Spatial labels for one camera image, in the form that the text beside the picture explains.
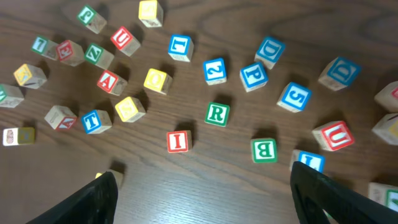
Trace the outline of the yellow C block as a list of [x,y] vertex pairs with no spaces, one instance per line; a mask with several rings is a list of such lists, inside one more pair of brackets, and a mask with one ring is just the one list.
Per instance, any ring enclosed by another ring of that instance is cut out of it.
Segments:
[[108,169],[107,172],[111,172],[114,175],[116,184],[118,186],[118,189],[120,190],[121,187],[123,186],[124,174],[112,169]]

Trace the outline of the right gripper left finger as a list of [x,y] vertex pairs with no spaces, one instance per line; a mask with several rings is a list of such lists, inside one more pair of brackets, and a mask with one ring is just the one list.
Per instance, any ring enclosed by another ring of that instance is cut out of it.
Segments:
[[117,201],[118,185],[115,176],[112,172],[105,172],[27,223],[113,224]]

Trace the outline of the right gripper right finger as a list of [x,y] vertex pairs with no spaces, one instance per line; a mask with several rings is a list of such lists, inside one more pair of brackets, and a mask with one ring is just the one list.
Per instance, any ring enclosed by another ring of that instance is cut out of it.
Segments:
[[328,223],[326,214],[338,223],[397,223],[397,212],[338,184],[302,162],[293,163],[290,187],[300,223]]

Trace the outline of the yellow O block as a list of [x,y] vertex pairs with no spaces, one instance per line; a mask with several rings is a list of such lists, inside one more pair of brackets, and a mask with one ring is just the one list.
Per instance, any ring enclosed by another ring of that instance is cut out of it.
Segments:
[[172,80],[172,77],[167,73],[150,68],[144,81],[144,87],[166,95],[169,92]]

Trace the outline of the green R block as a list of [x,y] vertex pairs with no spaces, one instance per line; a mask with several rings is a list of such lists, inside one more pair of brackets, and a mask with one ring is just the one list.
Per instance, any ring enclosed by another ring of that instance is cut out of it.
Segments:
[[230,107],[221,103],[210,102],[205,116],[205,123],[226,127]]

